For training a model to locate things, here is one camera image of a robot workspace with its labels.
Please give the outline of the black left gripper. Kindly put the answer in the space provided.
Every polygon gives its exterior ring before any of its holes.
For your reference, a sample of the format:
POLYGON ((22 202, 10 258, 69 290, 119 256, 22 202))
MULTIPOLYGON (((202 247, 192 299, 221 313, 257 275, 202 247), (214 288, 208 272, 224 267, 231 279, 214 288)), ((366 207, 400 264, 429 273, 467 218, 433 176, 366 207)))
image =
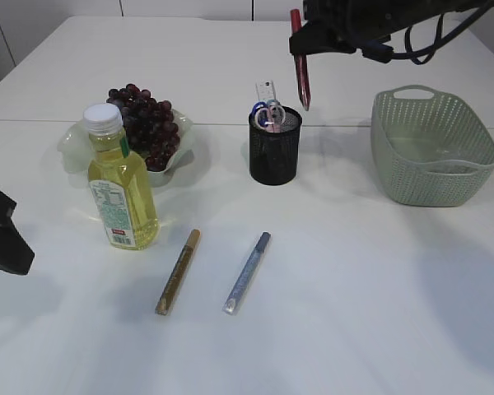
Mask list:
POLYGON ((0 191, 0 270, 14 275, 27 275, 35 253, 12 221, 15 208, 16 202, 0 191))

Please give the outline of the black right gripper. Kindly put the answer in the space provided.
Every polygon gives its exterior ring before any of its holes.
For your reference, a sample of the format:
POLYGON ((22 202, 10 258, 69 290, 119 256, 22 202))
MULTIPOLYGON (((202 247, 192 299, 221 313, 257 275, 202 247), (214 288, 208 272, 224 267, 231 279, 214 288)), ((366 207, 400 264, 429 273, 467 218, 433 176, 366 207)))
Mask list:
POLYGON ((489 8, 489 1, 304 1, 304 26, 292 29, 293 56, 354 53, 352 35, 365 42, 448 12, 489 8))

